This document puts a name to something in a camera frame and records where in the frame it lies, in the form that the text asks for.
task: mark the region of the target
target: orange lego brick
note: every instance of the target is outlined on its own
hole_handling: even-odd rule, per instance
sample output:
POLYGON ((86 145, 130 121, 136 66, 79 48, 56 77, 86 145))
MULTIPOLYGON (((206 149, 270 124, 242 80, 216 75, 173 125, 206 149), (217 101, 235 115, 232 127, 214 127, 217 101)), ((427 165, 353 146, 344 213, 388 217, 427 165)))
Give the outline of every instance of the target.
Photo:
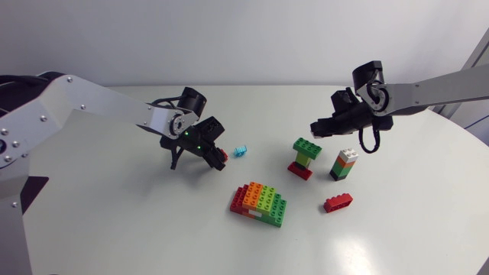
POLYGON ((251 182, 243 199, 243 208, 256 210, 263 184, 251 182))
POLYGON ((345 163, 345 161, 342 159, 342 157, 338 156, 336 158, 336 162, 341 165, 343 168, 347 168, 347 167, 352 167, 353 164, 355 164, 355 162, 350 162, 350 163, 345 163))

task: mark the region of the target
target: robotic arm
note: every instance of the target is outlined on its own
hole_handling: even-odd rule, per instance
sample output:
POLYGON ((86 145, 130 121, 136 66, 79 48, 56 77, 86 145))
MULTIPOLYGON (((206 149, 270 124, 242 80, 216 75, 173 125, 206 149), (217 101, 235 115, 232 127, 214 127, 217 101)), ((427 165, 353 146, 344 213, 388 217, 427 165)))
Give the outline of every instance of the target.
POLYGON ((161 146, 172 151, 172 170, 183 150, 203 157, 217 170, 225 166, 224 152, 214 145, 224 131, 222 125, 211 117, 193 126, 207 102, 194 89, 187 87, 179 97, 147 104, 61 73, 0 76, 2 82, 6 84, 0 86, 0 169, 59 131, 74 109, 136 124, 161 135, 161 146))
POLYGON ((416 114, 431 105, 489 99, 489 64, 411 84, 384 83, 380 61, 366 63, 352 74, 355 94, 362 101, 349 87, 335 92, 331 97, 335 112, 331 118, 313 122, 311 132, 315 138, 323 138, 358 130, 360 145, 369 154, 380 146, 379 131, 392 128, 393 115, 416 114), (363 128, 368 126, 374 132, 372 150, 363 142, 363 128))
POLYGON ((214 117, 193 125, 206 102, 191 88, 179 97, 148 104, 62 73, 0 76, 0 274, 32 275, 22 215, 47 178, 29 176, 28 152, 58 132, 72 110, 108 116, 161 135, 161 147, 172 152, 173 170, 184 150, 222 170, 227 156, 214 140, 224 128, 214 117))

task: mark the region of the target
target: stacked lego bricks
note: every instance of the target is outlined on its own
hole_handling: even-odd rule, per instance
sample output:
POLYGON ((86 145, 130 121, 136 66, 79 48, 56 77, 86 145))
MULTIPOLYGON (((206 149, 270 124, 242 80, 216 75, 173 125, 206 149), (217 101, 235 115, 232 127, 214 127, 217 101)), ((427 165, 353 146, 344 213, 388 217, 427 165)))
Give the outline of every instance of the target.
POLYGON ((282 226, 287 201, 281 198, 275 188, 251 182, 239 187, 232 200, 232 212, 266 222, 277 227, 282 226))
POLYGON ((343 180, 348 173, 350 173, 350 170, 357 159, 357 152, 351 148, 339 151, 339 155, 329 174, 335 180, 343 180))
POLYGON ((313 174, 309 170, 311 159, 315 160, 319 156, 319 153, 321 153, 322 148, 300 137, 293 144, 293 149, 297 151, 296 161, 292 162, 287 169, 304 180, 307 180, 313 174))

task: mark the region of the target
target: small blue lego piece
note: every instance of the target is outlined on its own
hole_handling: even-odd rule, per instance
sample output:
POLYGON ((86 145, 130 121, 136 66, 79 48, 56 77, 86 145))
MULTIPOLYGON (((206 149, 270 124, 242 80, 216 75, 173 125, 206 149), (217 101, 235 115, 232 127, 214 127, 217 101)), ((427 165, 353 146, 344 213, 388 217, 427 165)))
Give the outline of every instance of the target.
POLYGON ((241 156, 243 156, 246 153, 247 150, 248 149, 246 148, 246 145, 240 146, 240 147, 236 147, 235 148, 235 156, 236 157, 241 157, 241 156))

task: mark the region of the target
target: lego tower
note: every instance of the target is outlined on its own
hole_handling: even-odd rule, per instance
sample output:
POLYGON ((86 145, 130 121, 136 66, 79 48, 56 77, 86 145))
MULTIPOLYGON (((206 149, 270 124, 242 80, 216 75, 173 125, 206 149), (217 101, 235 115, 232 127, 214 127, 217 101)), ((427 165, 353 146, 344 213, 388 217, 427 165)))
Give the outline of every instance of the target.
POLYGON ((307 180, 313 174, 309 170, 311 159, 315 160, 319 156, 319 153, 321 153, 322 148, 300 137, 293 144, 293 149, 297 151, 296 161, 292 162, 287 169, 304 180, 307 180))
POLYGON ((336 181, 343 180, 348 175, 357 159, 357 152, 351 148, 339 151, 339 155, 336 158, 335 164, 333 165, 333 168, 329 174, 336 181))

